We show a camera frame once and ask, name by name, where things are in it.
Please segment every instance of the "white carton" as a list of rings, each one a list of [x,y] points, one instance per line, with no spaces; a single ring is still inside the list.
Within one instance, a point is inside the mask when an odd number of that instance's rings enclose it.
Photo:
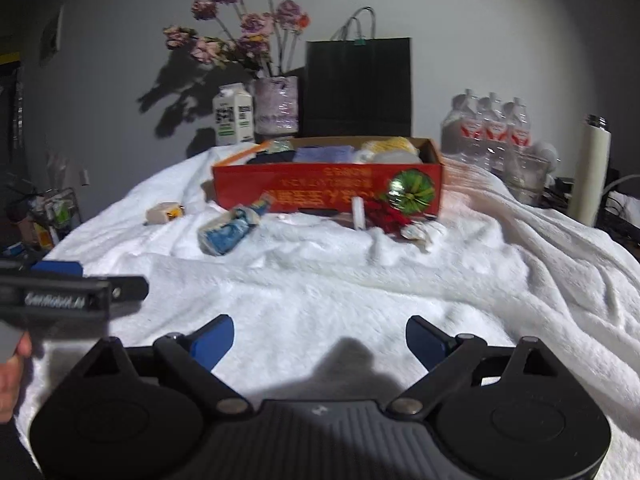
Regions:
[[[242,83],[221,86],[213,98],[216,146],[254,142],[254,100]]]

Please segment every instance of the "grey ridged panel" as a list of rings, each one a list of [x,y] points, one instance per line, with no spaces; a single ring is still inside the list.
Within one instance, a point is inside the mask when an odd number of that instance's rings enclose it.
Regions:
[[[250,420],[220,424],[171,480],[473,480],[426,428],[373,401],[267,401]]]

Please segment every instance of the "grey wall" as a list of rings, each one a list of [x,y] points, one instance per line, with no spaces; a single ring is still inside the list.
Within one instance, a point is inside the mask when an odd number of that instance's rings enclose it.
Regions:
[[[264,6],[263,0],[247,1],[251,9]],[[640,80],[640,0],[296,1],[312,17],[308,40],[329,38],[362,5],[376,9],[379,37],[414,38],[415,136],[438,139],[452,95],[464,88],[497,91],[527,102],[535,136],[561,153],[562,174],[575,165],[578,122],[594,112],[612,123],[614,165],[623,174],[640,170],[631,99]],[[191,18],[191,2],[2,1],[0,28],[17,30],[24,40],[25,135],[37,183],[46,185],[46,149],[64,153],[74,179],[79,168],[90,173],[91,186],[79,195],[92,216],[191,153],[198,130],[198,140],[206,137],[215,87],[241,75],[206,75],[179,57],[167,66],[163,27],[176,23],[218,33],[212,23]],[[61,4],[62,50],[40,67],[39,35]],[[228,9],[222,15],[238,30]],[[302,63],[299,49],[294,65]],[[204,83],[192,90],[194,77]]]

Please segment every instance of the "purple vase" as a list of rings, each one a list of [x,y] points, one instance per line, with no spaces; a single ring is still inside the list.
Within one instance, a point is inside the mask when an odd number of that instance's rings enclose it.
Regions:
[[[253,84],[255,131],[264,137],[298,132],[298,78],[265,77]]]

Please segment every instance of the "red box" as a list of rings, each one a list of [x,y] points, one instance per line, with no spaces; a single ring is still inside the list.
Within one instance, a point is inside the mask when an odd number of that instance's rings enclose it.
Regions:
[[[294,148],[351,145],[358,150],[364,142],[387,138],[391,137],[307,137],[290,142]],[[224,161],[219,162],[212,167],[216,200],[229,209],[238,204],[248,205],[266,191],[276,199],[272,212],[290,213],[300,209],[350,212],[353,196],[386,197],[393,180],[395,184],[401,182],[412,187],[401,197],[409,213],[436,217],[440,211],[442,158],[431,139],[408,140],[420,150],[422,164],[283,162],[225,166]],[[410,193],[414,189],[426,197],[426,207],[415,201],[415,194]]]

